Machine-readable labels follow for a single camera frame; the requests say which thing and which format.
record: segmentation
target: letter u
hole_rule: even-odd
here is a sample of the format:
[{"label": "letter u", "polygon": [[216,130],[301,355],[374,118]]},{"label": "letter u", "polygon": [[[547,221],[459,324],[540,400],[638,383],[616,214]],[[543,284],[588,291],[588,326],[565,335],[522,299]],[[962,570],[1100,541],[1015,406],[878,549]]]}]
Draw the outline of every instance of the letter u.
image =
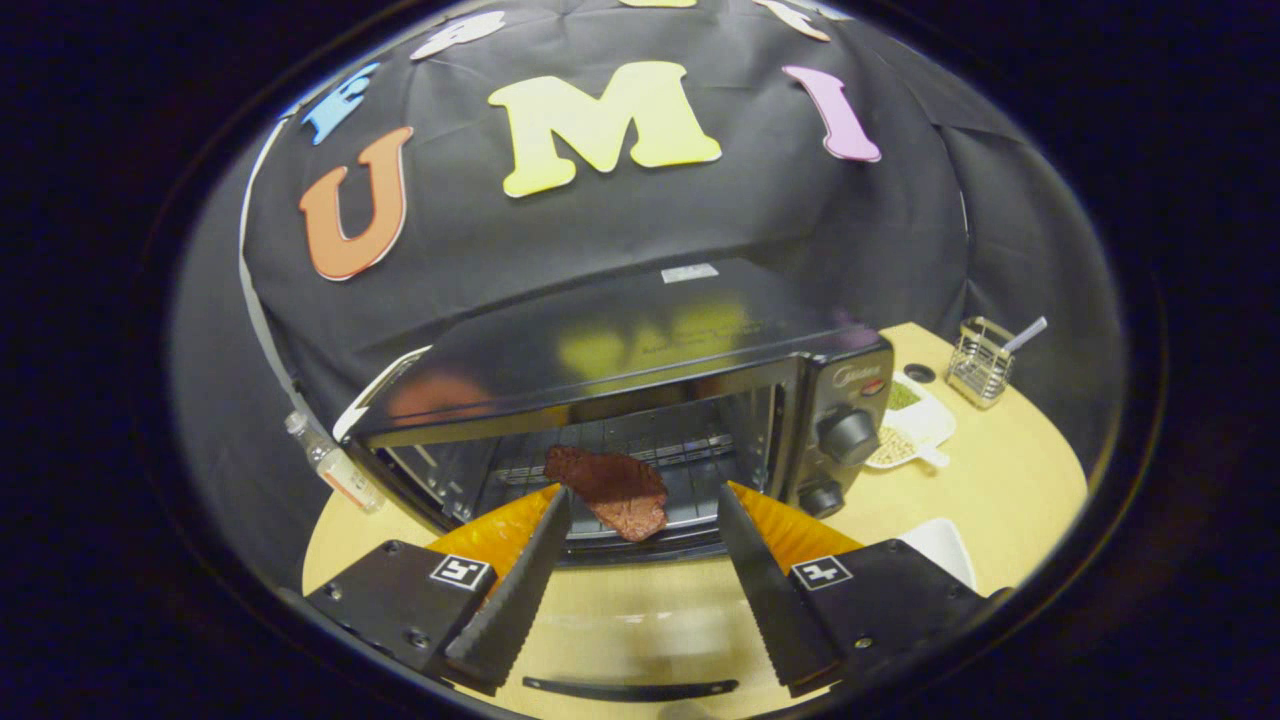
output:
[{"label": "letter u", "polygon": [[403,127],[379,137],[360,152],[357,160],[369,165],[374,197],[374,218],[365,232],[347,237],[338,214],[338,186],[347,168],[330,170],[307,188],[298,202],[306,218],[311,264],[321,277],[346,281],[381,260],[404,229],[404,161],[401,149],[413,135]]}]

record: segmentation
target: oven control knob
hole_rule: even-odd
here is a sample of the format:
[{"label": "oven control knob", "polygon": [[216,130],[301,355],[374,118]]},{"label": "oven control knob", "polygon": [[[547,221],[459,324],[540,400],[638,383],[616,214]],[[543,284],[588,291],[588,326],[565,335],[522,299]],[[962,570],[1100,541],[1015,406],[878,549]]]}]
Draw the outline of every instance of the oven control knob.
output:
[{"label": "oven control knob", "polygon": [[818,425],[818,448],[841,465],[859,465],[877,447],[876,423],[865,410],[844,407]]},{"label": "oven control knob", "polygon": [[822,520],[845,506],[845,493],[840,483],[823,475],[817,483],[806,483],[800,491],[800,509]]}]

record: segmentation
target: toaster oven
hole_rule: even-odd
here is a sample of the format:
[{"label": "toaster oven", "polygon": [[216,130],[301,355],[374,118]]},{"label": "toaster oven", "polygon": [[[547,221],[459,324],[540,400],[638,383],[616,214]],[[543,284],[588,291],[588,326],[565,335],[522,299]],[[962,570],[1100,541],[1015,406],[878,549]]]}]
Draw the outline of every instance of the toaster oven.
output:
[{"label": "toaster oven", "polygon": [[722,551],[735,480],[822,518],[878,447],[893,350],[781,277],[730,259],[634,273],[458,322],[389,365],[334,437],[449,530],[545,487],[554,445],[623,452],[667,486],[667,528],[630,543],[573,497],[567,564]]}]

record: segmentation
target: cereal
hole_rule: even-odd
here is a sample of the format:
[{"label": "cereal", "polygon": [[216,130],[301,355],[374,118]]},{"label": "cereal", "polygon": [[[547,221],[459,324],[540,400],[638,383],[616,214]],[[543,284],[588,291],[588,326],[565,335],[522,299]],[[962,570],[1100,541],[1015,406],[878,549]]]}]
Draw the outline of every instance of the cereal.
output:
[{"label": "cereal", "polygon": [[873,452],[872,456],[867,459],[868,462],[876,465],[892,465],[915,455],[915,446],[893,428],[882,425],[879,429],[879,450]]},{"label": "cereal", "polygon": [[888,409],[901,410],[919,402],[920,398],[904,384],[893,383],[888,388]]}]

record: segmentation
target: blue letter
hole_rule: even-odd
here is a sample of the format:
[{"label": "blue letter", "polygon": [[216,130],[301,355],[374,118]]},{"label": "blue letter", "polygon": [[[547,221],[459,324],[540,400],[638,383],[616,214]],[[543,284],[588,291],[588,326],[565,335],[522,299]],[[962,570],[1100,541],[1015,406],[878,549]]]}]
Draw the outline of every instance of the blue letter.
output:
[{"label": "blue letter", "polygon": [[365,65],[364,69],[352,76],[347,82],[339,85],[338,90],[334,90],[317,102],[307,113],[307,117],[302,118],[303,123],[311,123],[316,128],[316,136],[311,140],[311,145],[324,142],[324,138],[329,137],[329,133],[333,132],[333,128],[338,127],[338,123],[347,119],[347,115],[365,101],[365,96],[361,92],[369,87],[367,76],[378,65],[379,63]]}]

